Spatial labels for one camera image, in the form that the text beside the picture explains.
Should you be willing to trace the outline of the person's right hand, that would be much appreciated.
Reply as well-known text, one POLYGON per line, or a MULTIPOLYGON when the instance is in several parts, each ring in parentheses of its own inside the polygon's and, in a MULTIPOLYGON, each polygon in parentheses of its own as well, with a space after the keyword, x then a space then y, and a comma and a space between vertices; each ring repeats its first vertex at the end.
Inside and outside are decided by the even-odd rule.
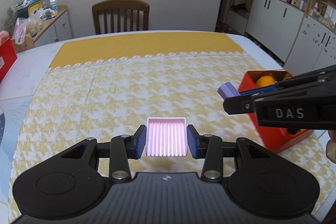
POLYGON ((336 163, 336 131, 329 130, 328 131, 330 140, 327 142, 326 145, 326 157, 333 162, 336 163))

